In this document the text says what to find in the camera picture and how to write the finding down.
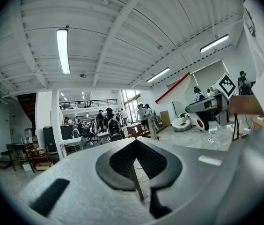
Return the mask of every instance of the white pillar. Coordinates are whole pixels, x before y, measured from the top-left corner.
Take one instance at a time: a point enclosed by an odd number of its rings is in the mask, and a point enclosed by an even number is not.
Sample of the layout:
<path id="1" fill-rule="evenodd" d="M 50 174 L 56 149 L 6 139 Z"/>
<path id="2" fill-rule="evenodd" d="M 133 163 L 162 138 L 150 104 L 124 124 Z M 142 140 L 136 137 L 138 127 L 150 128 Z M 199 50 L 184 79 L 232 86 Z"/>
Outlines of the white pillar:
<path id="1" fill-rule="evenodd" d="M 60 147 L 60 141 L 62 141 L 62 135 L 59 124 L 59 89 L 53 89 L 52 91 L 52 109 L 51 109 L 51 123 L 53 127 L 54 140 L 59 154 L 60 160 L 64 159 L 63 153 Z"/>

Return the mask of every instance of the white sticker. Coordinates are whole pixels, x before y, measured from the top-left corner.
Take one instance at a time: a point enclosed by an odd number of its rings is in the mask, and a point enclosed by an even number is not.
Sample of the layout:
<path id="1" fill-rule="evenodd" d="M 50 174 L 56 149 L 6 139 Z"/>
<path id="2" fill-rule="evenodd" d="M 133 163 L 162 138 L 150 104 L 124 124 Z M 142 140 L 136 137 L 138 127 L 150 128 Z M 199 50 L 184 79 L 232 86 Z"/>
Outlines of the white sticker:
<path id="1" fill-rule="evenodd" d="M 206 156 L 200 156 L 200 157 L 198 158 L 198 160 L 199 160 L 200 162 L 208 163 L 208 164 L 211 164 L 211 165 L 214 165 L 214 166 L 220 166 L 221 163 L 222 163 L 222 160 L 214 159 L 214 158 L 206 157 Z"/>

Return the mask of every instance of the wooden stair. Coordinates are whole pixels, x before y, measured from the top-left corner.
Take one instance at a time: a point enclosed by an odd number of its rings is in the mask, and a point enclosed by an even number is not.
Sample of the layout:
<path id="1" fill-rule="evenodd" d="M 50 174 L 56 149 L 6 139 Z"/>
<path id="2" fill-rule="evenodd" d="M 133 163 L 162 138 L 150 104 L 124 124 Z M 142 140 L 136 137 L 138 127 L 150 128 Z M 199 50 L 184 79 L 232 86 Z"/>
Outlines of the wooden stair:
<path id="1" fill-rule="evenodd" d="M 27 117 L 30 119 L 32 123 L 32 132 L 34 135 L 35 132 L 35 100 L 36 100 L 37 94 L 36 93 L 30 93 L 30 94 L 24 94 L 24 95 L 18 95 L 17 98 L 26 113 Z"/>
<path id="2" fill-rule="evenodd" d="M 0 169 L 7 169 L 11 166 L 11 160 L 6 157 L 0 157 Z"/>

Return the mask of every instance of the fluorescent ceiling light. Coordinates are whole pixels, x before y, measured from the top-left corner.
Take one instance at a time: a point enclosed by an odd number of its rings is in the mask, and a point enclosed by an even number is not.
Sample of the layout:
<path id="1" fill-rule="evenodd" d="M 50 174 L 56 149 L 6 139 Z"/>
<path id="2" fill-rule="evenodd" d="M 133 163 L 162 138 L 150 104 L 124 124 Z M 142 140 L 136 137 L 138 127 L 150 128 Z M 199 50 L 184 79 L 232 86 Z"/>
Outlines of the fluorescent ceiling light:
<path id="1" fill-rule="evenodd" d="M 220 37 L 220 38 L 216 39 L 215 41 L 213 41 L 213 42 L 209 43 L 208 45 L 202 47 L 202 48 L 200 49 L 201 53 L 203 53 L 204 51 L 207 51 L 208 49 L 210 49 L 210 48 L 216 46 L 217 44 L 219 44 L 219 43 L 221 43 L 221 42 L 227 40 L 228 38 L 229 38 L 229 35 L 226 34 L 226 35 L 224 35 L 223 37 Z"/>
<path id="2" fill-rule="evenodd" d="M 67 29 L 59 29 L 57 31 L 57 46 L 59 59 L 64 74 L 70 73 L 70 66 L 68 64 L 68 54 L 67 54 Z"/>
<path id="3" fill-rule="evenodd" d="M 165 74 L 169 70 L 170 70 L 170 68 L 167 67 L 166 69 L 164 69 L 163 71 L 161 71 L 160 73 L 158 73 L 157 75 L 155 75 L 154 77 L 152 77 L 149 80 L 147 80 L 147 83 L 150 83 L 152 80 L 156 79 L 157 77 L 160 77 L 162 74 Z"/>

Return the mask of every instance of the concrete floor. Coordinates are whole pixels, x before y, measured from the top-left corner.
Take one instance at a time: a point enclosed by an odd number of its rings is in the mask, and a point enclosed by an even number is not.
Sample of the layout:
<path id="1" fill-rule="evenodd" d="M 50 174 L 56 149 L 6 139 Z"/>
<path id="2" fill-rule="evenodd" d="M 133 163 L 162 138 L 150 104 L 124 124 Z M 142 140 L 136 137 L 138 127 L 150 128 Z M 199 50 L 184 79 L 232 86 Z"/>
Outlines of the concrete floor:
<path id="1" fill-rule="evenodd" d="M 245 133 L 244 128 L 248 128 L 248 124 L 252 126 L 252 116 L 251 115 L 239 115 L 239 127 L 240 132 Z M 159 138 L 161 142 L 171 143 L 179 146 L 200 148 L 200 149 L 219 149 L 222 151 L 227 151 L 231 144 L 232 140 L 232 129 L 229 127 L 221 127 L 216 122 L 210 122 L 209 128 L 215 130 L 215 134 L 213 135 L 213 139 L 217 139 L 220 142 L 220 147 L 218 144 L 208 142 L 208 139 L 211 138 L 211 135 L 208 131 L 201 132 L 198 128 L 192 127 L 190 130 L 182 133 L 175 133 L 172 127 L 168 127 L 165 130 L 159 133 Z M 85 149 L 90 149 L 94 146 L 97 146 L 95 142 L 93 146 L 87 146 Z M 147 175 L 141 169 L 139 162 L 136 160 L 134 163 L 134 167 L 136 168 L 136 174 L 139 179 L 139 184 L 142 189 L 143 195 L 145 197 L 144 201 L 141 201 L 142 204 L 149 208 L 150 203 L 150 189 L 149 189 L 149 179 L 147 179 Z M 18 171 L 14 171 L 12 167 L 9 167 L 6 170 L 0 169 L 0 186 L 12 197 L 17 198 L 17 194 L 21 191 L 22 188 L 26 186 L 34 177 L 38 174 L 43 173 L 36 171 L 33 173 L 32 171 L 24 171 L 23 168 L 17 167 Z"/>

